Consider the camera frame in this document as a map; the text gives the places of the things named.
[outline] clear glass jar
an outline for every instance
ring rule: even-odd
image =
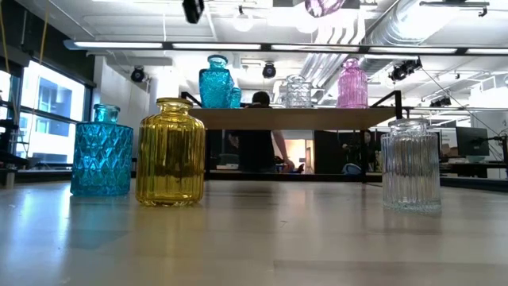
[[[238,87],[233,87],[233,91],[231,91],[231,108],[240,108],[241,103],[241,89]]]
[[[95,104],[93,122],[76,124],[71,193],[124,195],[130,189],[133,129],[117,125],[120,108]]]
[[[160,114],[140,124],[136,199],[146,206],[185,206],[203,196],[205,126],[186,99],[157,99]]]
[[[286,78],[287,93],[284,96],[284,107],[286,108],[311,108],[312,100],[310,83],[306,83],[305,79],[300,75],[289,75]]]
[[[385,207],[441,209],[438,141],[427,124],[425,119],[399,119],[390,122],[390,133],[381,137]]]
[[[339,77],[337,108],[368,108],[367,75],[358,59],[347,59]]]
[[[230,108],[233,78],[225,68],[225,56],[208,57],[210,68],[199,71],[199,94],[203,108]]]

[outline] wooden shelf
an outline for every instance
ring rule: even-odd
[[[395,116],[394,108],[370,109],[193,109],[207,129],[361,130]]]

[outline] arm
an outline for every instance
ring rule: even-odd
[[[228,139],[229,139],[229,143],[231,143],[231,145],[235,148],[238,149],[238,137],[236,136],[233,136],[233,135],[229,135],[228,136]]]
[[[280,130],[273,130],[272,133],[275,143],[277,144],[277,147],[279,147],[279,150],[283,155],[284,163],[288,164],[292,170],[294,168],[294,164],[289,160],[289,157],[287,156],[286,143],[284,142],[283,133]]]

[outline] blue glass jar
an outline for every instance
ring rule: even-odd
[[[233,87],[231,91],[231,108],[240,108],[241,101],[241,89],[238,87]]]
[[[95,104],[93,122],[76,124],[71,193],[124,195],[130,189],[133,129],[117,125],[120,108]]]
[[[199,94],[203,108],[230,108],[233,78],[225,68],[228,59],[208,57],[210,68],[199,71]]]

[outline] pink glass jar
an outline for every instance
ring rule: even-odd
[[[368,108],[367,75],[358,59],[348,59],[343,65],[337,108]]]

